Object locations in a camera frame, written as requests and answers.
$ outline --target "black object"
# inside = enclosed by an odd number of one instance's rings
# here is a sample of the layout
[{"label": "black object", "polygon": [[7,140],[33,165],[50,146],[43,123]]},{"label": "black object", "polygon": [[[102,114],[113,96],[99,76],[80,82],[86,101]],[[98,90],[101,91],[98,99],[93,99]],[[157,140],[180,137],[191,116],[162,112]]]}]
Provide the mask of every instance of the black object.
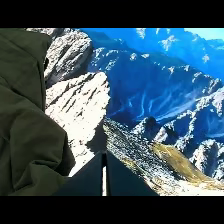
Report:
[{"label": "black object", "polygon": [[106,166],[107,196],[159,196],[108,151],[100,151],[54,196],[102,196]]}]

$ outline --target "sky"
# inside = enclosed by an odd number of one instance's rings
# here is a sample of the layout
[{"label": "sky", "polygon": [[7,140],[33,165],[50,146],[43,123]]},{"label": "sky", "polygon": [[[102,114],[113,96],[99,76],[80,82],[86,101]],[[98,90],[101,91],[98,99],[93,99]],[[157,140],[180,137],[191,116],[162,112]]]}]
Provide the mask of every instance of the sky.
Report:
[{"label": "sky", "polygon": [[206,40],[210,39],[223,39],[224,28],[184,28],[186,31],[198,34]]}]

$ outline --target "dark green coat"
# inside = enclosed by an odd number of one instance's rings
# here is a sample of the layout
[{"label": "dark green coat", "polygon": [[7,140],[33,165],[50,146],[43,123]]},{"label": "dark green coat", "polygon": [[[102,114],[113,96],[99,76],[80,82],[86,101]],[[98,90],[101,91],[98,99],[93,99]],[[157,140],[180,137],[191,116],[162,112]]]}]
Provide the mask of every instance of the dark green coat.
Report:
[{"label": "dark green coat", "polygon": [[66,132],[44,113],[50,41],[0,29],[0,195],[52,195],[74,166]]}]

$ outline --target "person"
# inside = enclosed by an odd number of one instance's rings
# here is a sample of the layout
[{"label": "person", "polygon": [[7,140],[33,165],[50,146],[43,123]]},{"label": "person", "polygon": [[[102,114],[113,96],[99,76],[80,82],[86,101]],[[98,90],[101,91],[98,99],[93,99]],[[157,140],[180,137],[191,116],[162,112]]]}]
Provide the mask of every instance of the person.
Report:
[{"label": "person", "polygon": [[66,132],[45,113],[44,62],[51,38],[0,29],[0,195],[50,196],[75,160]]}]

